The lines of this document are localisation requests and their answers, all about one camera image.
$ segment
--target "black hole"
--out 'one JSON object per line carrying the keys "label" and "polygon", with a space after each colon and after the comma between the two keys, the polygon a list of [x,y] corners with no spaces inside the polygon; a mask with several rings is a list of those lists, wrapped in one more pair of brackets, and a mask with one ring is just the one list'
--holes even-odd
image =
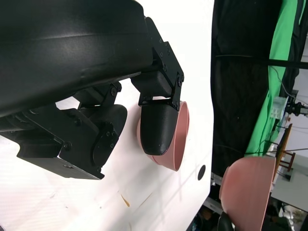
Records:
{"label": "black hole", "polygon": [[205,165],[202,165],[198,173],[198,180],[202,179],[202,177],[204,176],[204,173],[205,173]]}

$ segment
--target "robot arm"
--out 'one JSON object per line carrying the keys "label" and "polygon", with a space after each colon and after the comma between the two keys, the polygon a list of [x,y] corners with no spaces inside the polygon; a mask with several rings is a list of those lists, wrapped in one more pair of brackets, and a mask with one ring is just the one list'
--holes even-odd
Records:
{"label": "robot arm", "polygon": [[[167,151],[184,74],[137,2],[8,2],[0,17],[0,135],[20,145],[17,157],[63,177],[102,179],[127,118],[114,105],[126,78],[140,92],[143,150]],[[78,109],[58,109],[69,96]]]}

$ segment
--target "screw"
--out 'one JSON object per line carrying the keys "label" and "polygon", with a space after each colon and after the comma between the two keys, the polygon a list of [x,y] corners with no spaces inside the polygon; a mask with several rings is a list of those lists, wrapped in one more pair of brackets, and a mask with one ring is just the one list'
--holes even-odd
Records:
{"label": "screw", "polygon": [[116,94],[117,94],[116,88],[111,88],[111,95],[116,96]]}
{"label": "screw", "polygon": [[79,127],[81,125],[81,119],[77,118],[74,123],[77,127]]}
{"label": "screw", "polygon": [[182,86],[182,78],[178,77],[178,86],[181,87]]}

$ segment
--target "white table surface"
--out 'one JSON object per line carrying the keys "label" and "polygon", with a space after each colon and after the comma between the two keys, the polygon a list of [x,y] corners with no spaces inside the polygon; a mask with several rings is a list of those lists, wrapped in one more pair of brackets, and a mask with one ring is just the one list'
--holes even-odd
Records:
{"label": "white table surface", "polygon": [[[140,0],[184,71],[181,100],[190,130],[178,172],[153,163],[140,149],[139,93],[121,81],[116,103],[128,117],[102,180],[66,179],[16,157],[19,146],[0,137],[0,225],[7,231],[186,230],[210,191],[213,107],[210,53],[213,0]],[[74,99],[58,107],[76,107]],[[206,165],[203,178],[197,175]]]}

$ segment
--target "black cloth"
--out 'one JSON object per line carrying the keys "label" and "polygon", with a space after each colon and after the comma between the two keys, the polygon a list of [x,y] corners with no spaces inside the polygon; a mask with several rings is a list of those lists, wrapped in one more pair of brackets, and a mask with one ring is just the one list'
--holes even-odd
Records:
{"label": "black cloth", "polygon": [[211,91],[214,107],[212,172],[244,157],[268,91],[268,67],[215,61],[216,55],[269,58],[281,0],[217,0],[212,25]]}

